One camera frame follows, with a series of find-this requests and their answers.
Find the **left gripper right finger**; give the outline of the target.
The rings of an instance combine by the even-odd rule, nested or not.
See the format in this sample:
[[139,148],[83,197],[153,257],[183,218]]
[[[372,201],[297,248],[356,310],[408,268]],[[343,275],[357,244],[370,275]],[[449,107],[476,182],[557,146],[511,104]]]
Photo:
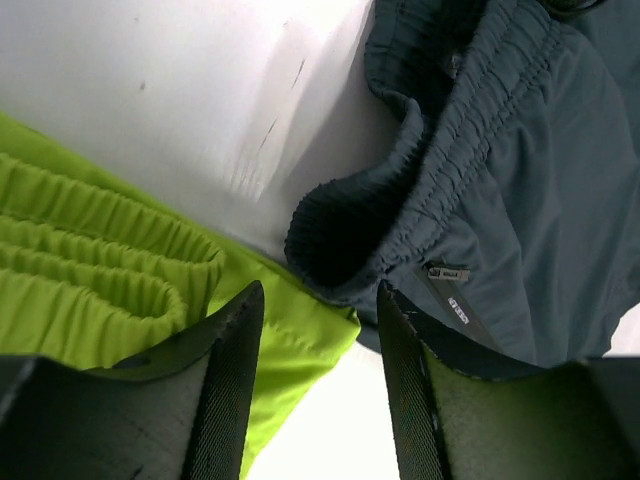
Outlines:
[[639,361],[539,368],[381,284],[378,328],[404,479],[635,479]]

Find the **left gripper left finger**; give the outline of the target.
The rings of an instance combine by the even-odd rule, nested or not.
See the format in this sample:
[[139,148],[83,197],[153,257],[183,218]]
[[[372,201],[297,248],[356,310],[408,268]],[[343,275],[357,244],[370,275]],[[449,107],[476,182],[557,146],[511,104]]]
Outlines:
[[1,359],[5,479],[236,479],[264,318],[250,283],[110,369]]

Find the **lime green shorts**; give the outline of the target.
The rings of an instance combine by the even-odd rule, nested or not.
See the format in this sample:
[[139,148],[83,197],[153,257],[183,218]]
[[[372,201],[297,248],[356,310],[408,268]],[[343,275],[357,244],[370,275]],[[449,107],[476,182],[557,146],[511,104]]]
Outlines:
[[354,343],[349,308],[170,211],[64,148],[1,119],[1,350],[109,367],[265,291],[240,473],[247,476],[308,390]]

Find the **dark navy shorts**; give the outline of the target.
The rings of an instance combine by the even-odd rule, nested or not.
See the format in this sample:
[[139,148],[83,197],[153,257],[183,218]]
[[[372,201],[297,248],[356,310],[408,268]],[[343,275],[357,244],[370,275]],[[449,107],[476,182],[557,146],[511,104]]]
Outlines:
[[399,124],[316,187],[294,272],[375,325],[378,284],[539,366],[609,351],[639,302],[639,5],[379,1],[364,51]]

